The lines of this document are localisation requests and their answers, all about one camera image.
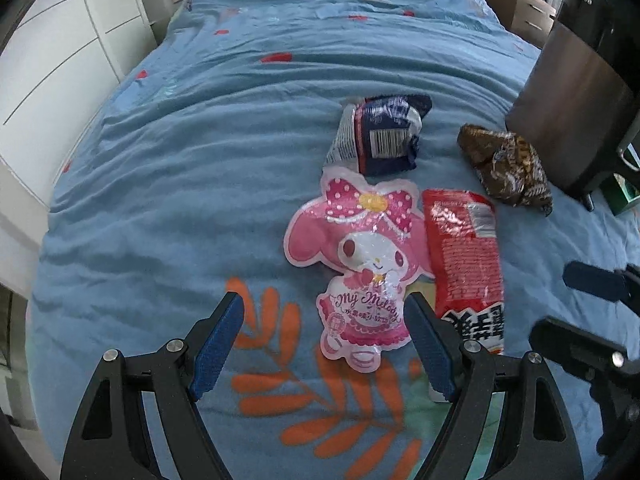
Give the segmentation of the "pink My Melody snack bag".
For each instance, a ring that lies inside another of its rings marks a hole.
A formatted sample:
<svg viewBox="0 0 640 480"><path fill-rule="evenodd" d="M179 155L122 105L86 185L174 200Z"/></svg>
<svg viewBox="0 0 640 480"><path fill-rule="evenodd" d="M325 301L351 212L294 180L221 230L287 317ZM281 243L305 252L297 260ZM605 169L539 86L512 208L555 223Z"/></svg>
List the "pink My Melody snack bag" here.
<svg viewBox="0 0 640 480"><path fill-rule="evenodd" d="M293 266L321 263L336 273L316 299L325 358L368 374L383 352L408 344L406 289L433 274L414 183L371 184L347 168L324 168L319 197L296 211L283 249Z"/></svg>

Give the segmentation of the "wooden bedside cabinet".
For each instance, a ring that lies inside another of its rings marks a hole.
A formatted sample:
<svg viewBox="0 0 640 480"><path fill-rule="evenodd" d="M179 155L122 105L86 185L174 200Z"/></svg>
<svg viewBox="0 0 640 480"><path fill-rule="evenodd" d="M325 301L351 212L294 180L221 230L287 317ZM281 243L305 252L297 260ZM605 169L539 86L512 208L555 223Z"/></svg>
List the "wooden bedside cabinet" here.
<svg viewBox="0 0 640 480"><path fill-rule="evenodd" d="M486 0L502 26L542 49L555 20L555 8L544 0Z"/></svg>

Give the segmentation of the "green box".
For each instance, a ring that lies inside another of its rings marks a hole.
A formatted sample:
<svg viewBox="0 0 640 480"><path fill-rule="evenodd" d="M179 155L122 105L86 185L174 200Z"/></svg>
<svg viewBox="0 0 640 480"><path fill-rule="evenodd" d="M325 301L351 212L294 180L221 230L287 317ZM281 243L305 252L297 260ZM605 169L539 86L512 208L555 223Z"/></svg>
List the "green box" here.
<svg viewBox="0 0 640 480"><path fill-rule="evenodd" d="M639 205L639 191L618 174L606 177L600 189L614 216Z"/></svg>

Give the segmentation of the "blue patterned bed cover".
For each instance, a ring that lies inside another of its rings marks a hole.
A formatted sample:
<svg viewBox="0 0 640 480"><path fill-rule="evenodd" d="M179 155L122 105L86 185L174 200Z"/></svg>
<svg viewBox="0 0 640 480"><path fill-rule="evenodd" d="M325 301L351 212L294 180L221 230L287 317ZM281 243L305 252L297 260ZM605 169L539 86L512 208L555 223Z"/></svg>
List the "blue patterned bed cover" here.
<svg viewBox="0 0 640 480"><path fill-rule="evenodd" d="M186 0L60 177L29 303L37 422L62 456L104 351L154 351L225 292L245 323L198 404L237 479L408 479L447 414L413 346L371 374L319 349L332 271L292 266L350 99L432 99L420 190L480 192L461 126L498 129L538 50L484 0Z"/></svg>

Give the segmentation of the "red and white snack pouch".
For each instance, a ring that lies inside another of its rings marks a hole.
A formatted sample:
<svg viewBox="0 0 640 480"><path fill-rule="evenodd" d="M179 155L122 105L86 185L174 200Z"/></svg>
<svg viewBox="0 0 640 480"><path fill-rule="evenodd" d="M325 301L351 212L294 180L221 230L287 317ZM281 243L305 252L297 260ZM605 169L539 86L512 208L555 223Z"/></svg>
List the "red and white snack pouch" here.
<svg viewBox="0 0 640 480"><path fill-rule="evenodd" d="M494 205L480 194L422 194L435 314L489 352L504 349L504 289Z"/></svg>

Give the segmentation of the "brown snack packet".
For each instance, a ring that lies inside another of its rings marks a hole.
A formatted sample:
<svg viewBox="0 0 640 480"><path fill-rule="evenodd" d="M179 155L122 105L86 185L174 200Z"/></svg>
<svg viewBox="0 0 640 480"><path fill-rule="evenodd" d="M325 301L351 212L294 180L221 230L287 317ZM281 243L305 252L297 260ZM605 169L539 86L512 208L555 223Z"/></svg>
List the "brown snack packet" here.
<svg viewBox="0 0 640 480"><path fill-rule="evenodd" d="M512 207L532 207L552 213L551 188L544 166L522 136L465 124L457 142L487 194Z"/></svg>

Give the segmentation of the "black and bronze bin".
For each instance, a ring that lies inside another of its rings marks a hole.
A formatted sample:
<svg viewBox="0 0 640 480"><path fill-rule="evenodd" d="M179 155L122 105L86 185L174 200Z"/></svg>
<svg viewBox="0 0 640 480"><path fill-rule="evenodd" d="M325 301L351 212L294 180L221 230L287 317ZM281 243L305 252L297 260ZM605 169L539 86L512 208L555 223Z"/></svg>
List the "black and bronze bin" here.
<svg viewBox="0 0 640 480"><path fill-rule="evenodd" d="M639 133L638 14L617 0L563 0L506 128L587 209L607 177L637 183L639 167L624 154Z"/></svg>

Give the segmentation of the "white wardrobe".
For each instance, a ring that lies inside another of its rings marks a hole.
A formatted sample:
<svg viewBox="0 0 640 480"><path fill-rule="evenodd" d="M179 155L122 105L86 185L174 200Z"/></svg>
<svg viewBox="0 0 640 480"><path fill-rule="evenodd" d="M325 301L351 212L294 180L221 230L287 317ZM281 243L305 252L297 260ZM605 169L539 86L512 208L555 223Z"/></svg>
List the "white wardrobe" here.
<svg viewBox="0 0 640 480"><path fill-rule="evenodd" d="M40 202L155 46L142 0L36 0L27 11L1 55L1 159Z"/></svg>

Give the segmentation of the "dark blue snack packet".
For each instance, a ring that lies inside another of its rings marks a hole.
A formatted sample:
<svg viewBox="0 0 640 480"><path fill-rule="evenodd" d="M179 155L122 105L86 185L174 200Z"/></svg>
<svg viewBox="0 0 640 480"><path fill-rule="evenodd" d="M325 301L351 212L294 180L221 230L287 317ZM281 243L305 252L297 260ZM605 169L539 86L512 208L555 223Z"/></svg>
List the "dark blue snack packet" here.
<svg viewBox="0 0 640 480"><path fill-rule="evenodd" d="M345 104L324 164L365 177L416 169L423 119L432 106L427 94L374 96Z"/></svg>

